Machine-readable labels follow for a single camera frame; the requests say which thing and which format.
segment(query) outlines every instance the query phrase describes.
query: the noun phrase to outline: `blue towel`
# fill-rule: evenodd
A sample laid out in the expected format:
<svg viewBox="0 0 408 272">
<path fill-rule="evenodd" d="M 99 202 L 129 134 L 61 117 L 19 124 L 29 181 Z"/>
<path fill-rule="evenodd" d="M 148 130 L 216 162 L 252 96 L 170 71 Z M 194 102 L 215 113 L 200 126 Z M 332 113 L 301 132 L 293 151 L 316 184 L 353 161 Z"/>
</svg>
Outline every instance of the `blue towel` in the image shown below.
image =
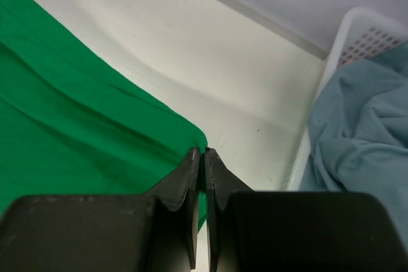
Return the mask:
<svg viewBox="0 0 408 272">
<path fill-rule="evenodd" d="M 408 43 L 340 68 L 308 125 L 301 189 L 375 196 L 408 250 Z"/>
</svg>

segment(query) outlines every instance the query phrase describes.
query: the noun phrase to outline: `green cloth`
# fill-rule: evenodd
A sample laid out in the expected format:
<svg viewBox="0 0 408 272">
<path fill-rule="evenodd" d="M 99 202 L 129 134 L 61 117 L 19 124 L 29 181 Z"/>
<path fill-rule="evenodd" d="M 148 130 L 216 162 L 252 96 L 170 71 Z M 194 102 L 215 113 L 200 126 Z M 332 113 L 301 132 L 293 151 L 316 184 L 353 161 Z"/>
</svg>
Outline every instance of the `green cloth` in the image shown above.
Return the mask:
<svg viewBox="0 0 408 272">
<path fill-rule="evenodd" d="M 0 114 L 0 214 L 27 194 L 145 192 L 207 146 L 33 0 L 0 0 Z"/>
</svg>

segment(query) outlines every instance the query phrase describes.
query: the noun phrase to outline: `white table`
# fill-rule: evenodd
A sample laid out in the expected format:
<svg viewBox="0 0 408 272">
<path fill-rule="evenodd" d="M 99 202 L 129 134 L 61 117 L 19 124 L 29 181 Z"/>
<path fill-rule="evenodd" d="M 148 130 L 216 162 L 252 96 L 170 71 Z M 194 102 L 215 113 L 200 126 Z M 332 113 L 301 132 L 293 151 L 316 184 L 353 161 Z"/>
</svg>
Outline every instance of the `white table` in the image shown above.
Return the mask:
<svg viewBox="0 0 408 272">
<path fill-rule="evenodd" d="M 126 78 L 200 127 L 253 189 L 276 190 L 322 61 L 217 0 L 36 0 Z M 208 271 L 198 237 L 197 271 Z"/>
</svg>

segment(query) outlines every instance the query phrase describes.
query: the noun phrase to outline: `white plastic basket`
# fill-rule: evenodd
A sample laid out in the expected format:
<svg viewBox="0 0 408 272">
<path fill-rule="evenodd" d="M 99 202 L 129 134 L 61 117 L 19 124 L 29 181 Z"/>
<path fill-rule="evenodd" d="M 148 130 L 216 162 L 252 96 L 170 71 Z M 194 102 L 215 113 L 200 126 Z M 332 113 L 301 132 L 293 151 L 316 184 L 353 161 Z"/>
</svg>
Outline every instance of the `white plastic basket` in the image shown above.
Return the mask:
<svg viewBox="0 0 408 272">
<path fill-rule="evenodd" d="M 317 95 L 322 91 L 335 70 L 350 60 L 369 58 L 408 41 L 408 29 L 367 8 L 354 8 L 347 12 L 340 25 L 333 48 L 326 60 Z M 286 190 L 298 190 L 310 154 L 307 127 L 287 176 Z"/>
</svg>

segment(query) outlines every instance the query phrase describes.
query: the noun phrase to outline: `gray-blue cloth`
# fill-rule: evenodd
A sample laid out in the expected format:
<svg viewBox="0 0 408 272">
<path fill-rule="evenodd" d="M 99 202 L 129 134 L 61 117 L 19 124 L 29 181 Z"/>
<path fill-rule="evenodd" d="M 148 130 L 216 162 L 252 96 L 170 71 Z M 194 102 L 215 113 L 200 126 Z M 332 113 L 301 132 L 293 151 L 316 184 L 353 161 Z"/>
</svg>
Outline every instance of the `gray-blue cloth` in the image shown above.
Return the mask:
<svg viewBox="0 0 408 272">
<path fill-rule="evenodd" d="M 408 250 L 408 43 L 340 68 L 308 125 L 301 189 L 375 196 Z"/>
</svg>

